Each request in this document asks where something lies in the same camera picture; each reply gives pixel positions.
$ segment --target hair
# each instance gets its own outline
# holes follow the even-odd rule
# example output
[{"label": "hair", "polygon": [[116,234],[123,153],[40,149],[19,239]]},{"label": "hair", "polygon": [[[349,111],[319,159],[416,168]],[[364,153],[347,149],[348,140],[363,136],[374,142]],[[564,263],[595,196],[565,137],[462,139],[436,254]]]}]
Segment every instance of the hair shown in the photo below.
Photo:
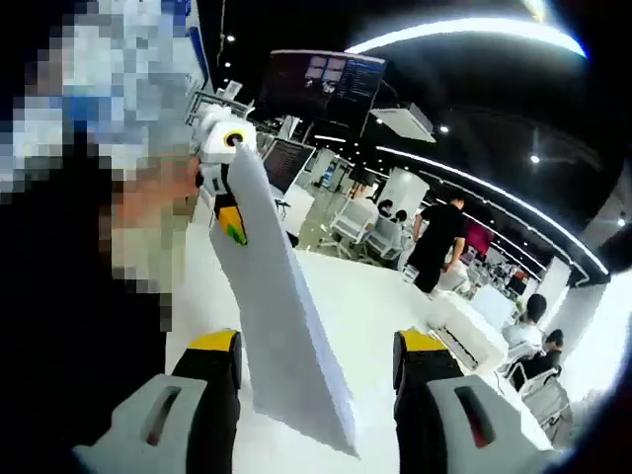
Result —
[{"label": "hair", "polygon": [[404,222],[406,219],[408,219],[408,212],[404,209],[399,209],[395,212],[395,222]]},{"label": "hair", "polygon": [[545,311],[546,298],[538,293],[531,295],[526,302],[526,316],[534,323],[537,323]]},{"label": "hair", "polygon": [[454,200],[462,200],[463,202],[465,202],[465,192],[462,190],[452,191],[452,193],[450,194],[450,202],[453,202]]},{"label": "hair", "polygon": [[558,348],[561,348],[562,346],[564,346],[564,333],[561,329],[556,329],[548,335],[545,342],[555,343]]},{"label": "hair", "polygon": [[384,207],[392,207],[392,206],[393,206],[393,201],[391,199],[385,199],[379,204],[377,208],[383,209]]}]

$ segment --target sheet of paper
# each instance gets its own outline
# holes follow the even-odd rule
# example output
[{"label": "sheet of paper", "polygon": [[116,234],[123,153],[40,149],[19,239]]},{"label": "sheet of paper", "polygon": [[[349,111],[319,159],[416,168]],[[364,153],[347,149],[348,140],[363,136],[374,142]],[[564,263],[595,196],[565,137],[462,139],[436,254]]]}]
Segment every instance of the sheet of paper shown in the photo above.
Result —
[{"label": "sheet of paper", "polygon": [[240,147],[228,184],[248,245],[219,225],[210,239],[240,308],[255,408],[357,455],[352,394],[281,227],[261,158]]}]

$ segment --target air conditioning unit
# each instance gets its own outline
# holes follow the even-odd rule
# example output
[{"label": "air conditioning unit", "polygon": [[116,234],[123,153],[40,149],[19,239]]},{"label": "air conditioning unit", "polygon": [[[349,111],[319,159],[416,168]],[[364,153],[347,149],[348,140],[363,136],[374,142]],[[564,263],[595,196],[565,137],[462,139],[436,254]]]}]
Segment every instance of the air conditioning unit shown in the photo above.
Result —
[{"label": "air conditioning unit", "polygon": [[399,136],[436,143],[433,124],[415,104],[400,109],[373,109],[371,113]]}]

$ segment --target desk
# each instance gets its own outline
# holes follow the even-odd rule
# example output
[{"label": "desk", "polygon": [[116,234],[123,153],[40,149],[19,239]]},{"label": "desk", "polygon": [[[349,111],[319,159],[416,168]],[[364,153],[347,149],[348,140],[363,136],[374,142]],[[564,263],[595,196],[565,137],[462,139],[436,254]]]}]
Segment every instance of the desk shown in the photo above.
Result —
[{"label": "desk", "polygon": [[[393,420],[393,334],[411,326],[425,330],[424,314],[432,302],[396,272],[307,252],[297,252],[297,257],[354,395],[360,459],[255,413],[244,357],[233,471],[395,474],[399,448]],[[167,337],[168,372],[189,341],[226,327],[240,329],[237,303],[208,241],[206,225],[190,225],[185,283],[174,292],[173,331]]]}]

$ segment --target black ceiling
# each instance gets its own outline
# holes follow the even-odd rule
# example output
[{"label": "black ceiling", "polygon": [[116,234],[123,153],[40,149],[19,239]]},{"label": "black ceiling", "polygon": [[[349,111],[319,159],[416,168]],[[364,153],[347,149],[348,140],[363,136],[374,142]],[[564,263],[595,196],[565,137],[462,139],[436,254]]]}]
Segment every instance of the black ceiling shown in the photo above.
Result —
[{"label": "black ceiling", "polygon": [[[632,149],[630,74],[617,57],[617,45],[623,45],[619,36],[625,30],[615,4],[555,3],[556,21],[573,32],[588,58],[534,41],[471,34],[408,40],[368,52],[389,61],[385,80],[397,93],[395,97],[392,89],[382,88],[376,106],[414,102],[435,127],[449,126],[448,134],[435,135],[437,144],[403,139],[373,120],[360,139],[327,125],[317,129],[349,139],[343,156],[361,157],[385,173],[393,166],[430,171],[497,202],[571,251],[573,246],[559,232],[489,190],[374,147],[425,156],[488,180],[580,234],[610,194]],[[243,83],[241,102],[257,99],[274,49],[344,50],[437,19],[528,18],[518,0],[226,0],[225,5],[223,31],[237,41],[225,43],[219,52],[219,0],[198,0],[201,29],[213,84],[221,85],[225,78]],[[232,64],[230,69],[223,67],[226,61]],[[355,141],[359,148],[353,147]],[[533,152],[541,158],[537,166],[528,159]],[[445,194],[442,185],[429,182],[438,195]],[[481,201],[468,203],[468,209],[481,220],[494,220],[513,240],[527,241],[528,252],[544,265],[555,254],[532,232]],[[590,261],[580,262],[591,275],[598,274]]]}]

